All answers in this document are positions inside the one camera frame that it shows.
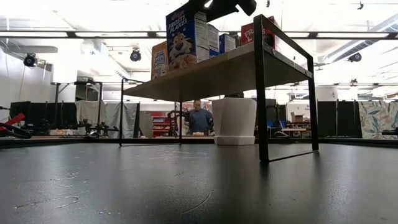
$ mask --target ceiling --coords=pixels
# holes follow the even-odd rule
[[[0,0],[0,30],[90,30],[90,31],[163,31],[165,17],[187,0]],[[253,16],[275,16],[284,31],[369,31],[386,19],[398,15],[398,0],[362,0],[364,7],[358,10],[359,0],[257,0],[257,10],[252,16],[243,12],[230,14],[211,24],[221,31],[239,31],[250,23]],[[12,39],[17,45],[60,46],[72,40]],[[162,39],[106,39],[103,42],[109,56],[127,72],[149,72],[152,46]],[[328,55],[349,40],[298,40],[314,58]],[[360,53],[362,61],[350,63],[341,60],[324,65],[315,71],[316,82],[398,81],[398,40],[383,40]],[[140,48],[142,60],[129,59],[133,48]],[[297,63],[305,61],[296,53],[284,54]],[[51,61],[53,56],[41,55]],[[150,75],[140,76],[144,80]]]

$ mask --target cereal box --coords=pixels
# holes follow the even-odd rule
[[[220,54],[220,47],[218,45],[218,33],[219,30],[211,24],[207,24],[208,39],[209,39],[209,53],[210,57],[214,57]]]
[[[235,49],[236,40],[229,34],[223,34],[220,36],[220,54]]]
[[[167,70],[169,67],[168,61],[169,59],[167,58],[166,41],[153,46],[151,80],[167,74]]]
[[[278,24],[275,21],[274,16],[268,17],[268,19],[273,22],[275,25],[278,26]],[[254,40],[254,24],[250,23],[247,25],[242,26],[242,39],[241,39],[241,45],[245,45],[248,43],[253,42]],[[262,38],[264,39],[264,42],[270,45],[273,49],[279,50],[279,38],[275,36],[274,33],[272,33],[270,30],[263,29],[262,30]]]
[[[186,17],[185,5],[166,16],[169,71],[188,68],[209,58],[206,14]]]

